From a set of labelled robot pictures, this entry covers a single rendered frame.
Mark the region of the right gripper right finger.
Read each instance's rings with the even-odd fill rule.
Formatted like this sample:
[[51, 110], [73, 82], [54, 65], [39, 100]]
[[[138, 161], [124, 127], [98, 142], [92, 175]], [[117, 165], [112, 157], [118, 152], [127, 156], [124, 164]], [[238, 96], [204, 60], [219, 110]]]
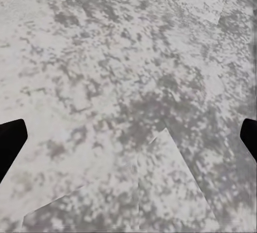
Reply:
[[257, 162], [257, 121], [252, 119], [245, 119], [240, 132], [242, 139], [249, 152], [252, 154]]

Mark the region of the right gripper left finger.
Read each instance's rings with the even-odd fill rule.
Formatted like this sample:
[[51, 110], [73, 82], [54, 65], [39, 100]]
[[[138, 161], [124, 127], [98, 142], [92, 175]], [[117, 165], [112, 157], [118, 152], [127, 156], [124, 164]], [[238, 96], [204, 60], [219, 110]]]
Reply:
[[0, 183], [27, 139], [27, 127], [23, 119], [0, 125]]

